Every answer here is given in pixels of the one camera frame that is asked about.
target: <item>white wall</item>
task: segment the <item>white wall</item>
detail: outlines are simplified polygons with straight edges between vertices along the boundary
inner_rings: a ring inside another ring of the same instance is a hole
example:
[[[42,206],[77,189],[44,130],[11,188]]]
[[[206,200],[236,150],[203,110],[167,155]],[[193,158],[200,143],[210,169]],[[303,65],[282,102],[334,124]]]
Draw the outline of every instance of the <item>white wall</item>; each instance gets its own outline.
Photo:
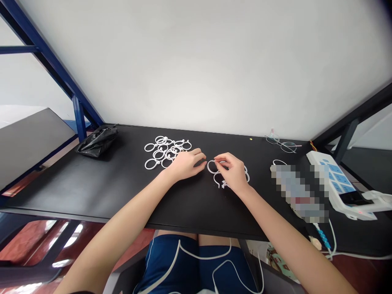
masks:
[[[392,77],[377,1],[20,3],[110,123],[308,140]]]
[[[0,46],[22,46],[0,18]],[[75,120],[71,100],[32,54],[0,55],[0,105],[44,106]]]

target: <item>left hand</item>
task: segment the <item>left hand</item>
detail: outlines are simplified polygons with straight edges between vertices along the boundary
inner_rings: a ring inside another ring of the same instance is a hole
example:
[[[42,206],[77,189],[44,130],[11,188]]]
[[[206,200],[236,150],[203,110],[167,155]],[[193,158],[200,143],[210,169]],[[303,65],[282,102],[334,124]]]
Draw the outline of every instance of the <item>left hand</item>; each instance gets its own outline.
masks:
[[[205,168],[207,161],[204,161],[199,166],[195,167],[195,164],[202,159],[206,159],[206,157],[205,154],[201,152],[200,148],[196,148],[189,152],[182,151],[164,172],[172,177],[172,180],[175,182],[190,178],[191,176],[197,175]]]

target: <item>white power strip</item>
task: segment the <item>white power strip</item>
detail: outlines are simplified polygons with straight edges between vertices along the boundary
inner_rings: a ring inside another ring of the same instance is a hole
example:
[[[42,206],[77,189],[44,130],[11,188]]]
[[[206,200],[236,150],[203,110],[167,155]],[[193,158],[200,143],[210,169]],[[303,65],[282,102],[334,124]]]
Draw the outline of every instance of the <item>white power strip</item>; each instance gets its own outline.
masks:
[[[336,211],[345,214],[352,220],[373,221],[377,219],[373,212],[364,212],[360,206],[349,206],[342,201],[339,195],[355,191],[355,188],[332,156],[321,152],[310,151],[306,154],[306,157],[311,165],[328,166],[329,172],[326,175],[328,177],[326,179],[329,181],[329,185],[325,185],[325,189],[329,192],[330,203]]]

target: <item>leg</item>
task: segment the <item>leg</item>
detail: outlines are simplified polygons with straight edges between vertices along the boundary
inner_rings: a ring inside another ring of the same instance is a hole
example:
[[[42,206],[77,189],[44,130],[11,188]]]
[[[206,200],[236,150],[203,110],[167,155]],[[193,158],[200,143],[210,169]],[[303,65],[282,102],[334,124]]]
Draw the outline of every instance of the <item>leg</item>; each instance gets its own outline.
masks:
[[[197,240],[197,235],[196,234],[191,234],[191,233],[182,233],[182,232],[159,230],[157,237],[158,236],[162,236],[162,235],[179,235],[179,236],[185,236],[185,237]]]
[[[230,246],[229,238],[218,236],[199,235],[198,242],[199,256],[201,257],[222,255],[228,252]],[[241,284],[235,269],[237,270],[241,281],[252,291],[256,292],[256,284],[245,259],[245,255],[240,248],[238,239],[231,238],[231,243],[232,248],[228,255],[216,259],[199,261],[201,288],[215,291],[212,273],[224,263],[214,273],[215,284],[220,293],[249,293]]]
[[[134,293],[147,289],[160,279],[172,265],[178,242],[189,252],[198,255],[197,235],[160,230],[151,241],[146,255],[145,273],[134,289]],[[156,294],[170,292],[197,293],[199,292],[199,264],[196,258],[186,254],[181,249],[174,266],[166,279],[155,288]]]
[[[199,246],[230,246],[230,239],[226,237],[199,235]],[[240,247],[238,239],[231,238],[232,246]]]

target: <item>shorts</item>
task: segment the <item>shorts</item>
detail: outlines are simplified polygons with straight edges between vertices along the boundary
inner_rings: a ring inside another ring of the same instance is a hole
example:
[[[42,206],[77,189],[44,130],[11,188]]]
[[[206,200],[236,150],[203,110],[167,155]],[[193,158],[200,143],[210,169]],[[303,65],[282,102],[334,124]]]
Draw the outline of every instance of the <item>shorts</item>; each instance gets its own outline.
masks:
[[[181,241],[181,246],[185,250],[200,257],[222,255],[229,250],[229,246],[199,247],[196,240],[180,235],[158,236],[150,243],[146,255],[146,270],[141,281],[134,289],[135,294],[148,288],[168,271],[177,251],[178,240]],[[241,281],[252,291],[257,292],[252,273],[242,249],[232,247],[228,255],[212,260],[196,259],[180,248],[171,272],[151,293],[168,294],[179,292],[181,294],[196,294],[202,289],[209,289],[215,292],[212,272],[226,260],[230,260],[235,265]],[[214,273],[214,279],[219,293],[249,293],[240,282],[238,276],[230,262],[226,262],[217,269]]]

